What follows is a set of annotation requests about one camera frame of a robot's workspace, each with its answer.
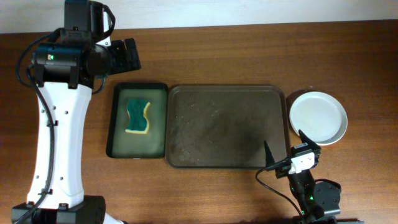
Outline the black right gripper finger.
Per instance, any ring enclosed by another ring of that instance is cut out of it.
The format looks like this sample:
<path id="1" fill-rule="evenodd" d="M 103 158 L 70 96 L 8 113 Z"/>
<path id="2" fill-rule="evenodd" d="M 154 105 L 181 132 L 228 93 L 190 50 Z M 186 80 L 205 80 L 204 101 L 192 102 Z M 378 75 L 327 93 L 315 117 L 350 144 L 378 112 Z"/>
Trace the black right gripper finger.
<path id="1" fill-rule="evenodd" d="M 298 131 L 302 144 L 307 143 L 310 149 L 319 149 L 320 146 L 312 141 L 301 129 Z"/>
<path id="2" fill-rule="evenodd" d="M 264 141 L 264 149 L 265 149 L 265 153 L 266 153 L 266 170 L 274 170 L 274 164 L 275 164 L 275 160 L 274 157 L 272 155 L 272 152 L 269 148 L 269 145 L 267 143 L 267 141 Z"/>

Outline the light grey plate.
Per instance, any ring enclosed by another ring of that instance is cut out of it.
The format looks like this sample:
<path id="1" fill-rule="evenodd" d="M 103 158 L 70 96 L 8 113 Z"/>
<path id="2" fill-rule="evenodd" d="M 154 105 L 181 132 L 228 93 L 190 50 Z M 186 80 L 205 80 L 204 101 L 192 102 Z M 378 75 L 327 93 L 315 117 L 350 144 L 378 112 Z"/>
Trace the light grey plate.
<path id="1" fill-rule="evenodd" d="M 348 129 L 348 116 L 342 104 L 320 91 L 298 96 L 290 107 L 289 120 L 296 134 L 302 131 L 320 146 L 338 142 Z"/>

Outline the green and yellow sponge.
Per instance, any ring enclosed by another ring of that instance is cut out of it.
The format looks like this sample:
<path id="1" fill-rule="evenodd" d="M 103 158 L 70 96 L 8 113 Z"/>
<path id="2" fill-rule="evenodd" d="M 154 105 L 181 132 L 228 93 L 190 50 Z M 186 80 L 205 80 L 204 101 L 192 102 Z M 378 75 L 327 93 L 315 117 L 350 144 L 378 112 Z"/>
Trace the green and yellow sponge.
<path id="1" fill-rule="evenodd" d="M 147 110 L 150 102 L 143 99 L 130 99 L 127 102 L 127 114 L 129 122 L 125 128 L 126 133 L 131 134 L 147 134 L 149 130 L 149 120 Z"/>

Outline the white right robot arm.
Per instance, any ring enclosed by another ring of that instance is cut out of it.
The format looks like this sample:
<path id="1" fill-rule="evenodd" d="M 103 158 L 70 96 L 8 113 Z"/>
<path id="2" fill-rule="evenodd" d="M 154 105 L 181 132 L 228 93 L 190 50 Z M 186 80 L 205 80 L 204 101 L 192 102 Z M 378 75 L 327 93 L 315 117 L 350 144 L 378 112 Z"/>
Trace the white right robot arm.
<path id="1" fill-rule="evenodd" d="M 298 211 L 294 223 L 337 223 L 340 214 L 341 185 L 328 179 L 314 179 L 311 169 L 319 163 L 321 147 L 299 131 L 301 144 L 292 147 L 291 155 L 276 162 L 268 144 L 265 142 L 266 166 L 256 172 L 256 180 L 271 192 L 283 197 Z M 289 188 L 298 202 L 295 204 L 286 195 L 276 191 L 259 180 L 263 171 L 274 171 L 280 179 L 288 178 Z"/>

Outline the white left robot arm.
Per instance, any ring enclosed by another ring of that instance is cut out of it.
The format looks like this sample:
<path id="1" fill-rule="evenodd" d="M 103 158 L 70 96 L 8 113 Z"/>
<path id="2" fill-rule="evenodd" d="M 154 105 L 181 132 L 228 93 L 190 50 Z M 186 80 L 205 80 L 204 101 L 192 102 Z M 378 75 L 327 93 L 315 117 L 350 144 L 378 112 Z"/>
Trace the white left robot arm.
<path id="1" fill-rule="evenodd" d="M 96 1 L 66 1 L 64 25 L 33 41 L 26 86 L 39 104 L 34 178 L 13 223 L 116 223 L 102 196 L 86 195 L 81 155 L 96 79 L 141 67 L 133 39 L 110 41 L 116 19 Z"/>

